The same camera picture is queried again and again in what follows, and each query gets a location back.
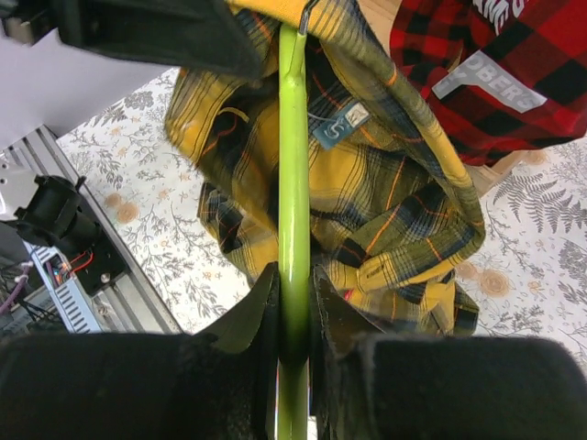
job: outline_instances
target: red and black plaid fabric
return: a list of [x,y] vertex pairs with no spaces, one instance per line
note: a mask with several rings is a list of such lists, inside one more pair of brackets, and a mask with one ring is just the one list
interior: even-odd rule
[[[586,27],[587,0],[403,0],[390,50],[460,158],[491,164],[585,136]],[[478,50],[546,102],[519,113],[476,85],[438,99],[432,87]]]

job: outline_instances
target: green tube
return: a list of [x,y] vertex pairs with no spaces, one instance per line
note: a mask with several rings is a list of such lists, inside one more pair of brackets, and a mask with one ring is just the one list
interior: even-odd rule
[[305,41],[280,31],[279,271],[281,343],[278,437],[305,440],[308,417],[310,193]]

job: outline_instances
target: yellow plaid shirt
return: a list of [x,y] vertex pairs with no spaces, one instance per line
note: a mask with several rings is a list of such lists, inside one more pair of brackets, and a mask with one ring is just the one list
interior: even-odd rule
[[[278,256],[278,29],[298,26],[305,0],[227,3],[265,59],[263,79],[181,70],[165,124],[206,177],[201,221],[254,282]],[[331,149],[309,138],[313,262],[386,328],[470,334],[478,309],[454,267],[484,239],[471,178],[356,0],[319,1],[309,34],[310,133],[356,100],[371,114]]]

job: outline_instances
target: floral tablecloth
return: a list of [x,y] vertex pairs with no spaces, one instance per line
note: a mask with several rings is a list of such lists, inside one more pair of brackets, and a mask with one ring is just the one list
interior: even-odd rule
[[[166,141],[176,70],[60,139],[183,329],[247,291],[196,220],[201,176]],[[587,139],[531,153],[482,199],[487,240],[459,266],[479,334],[545,336],[587,369]]]

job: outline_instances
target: metal hook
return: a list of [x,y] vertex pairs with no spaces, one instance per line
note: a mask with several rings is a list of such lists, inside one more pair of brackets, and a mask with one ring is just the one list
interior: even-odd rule
[[316,6],[319,1],[320,0],[309,0],[308,3],[305,4],[304,10],[302,11],[302,19],[300,20],[300,35],[306,35],[308,33],[308,25],[310,24],[310,14],[312,13],[312,9],[314,9],[314,6]]

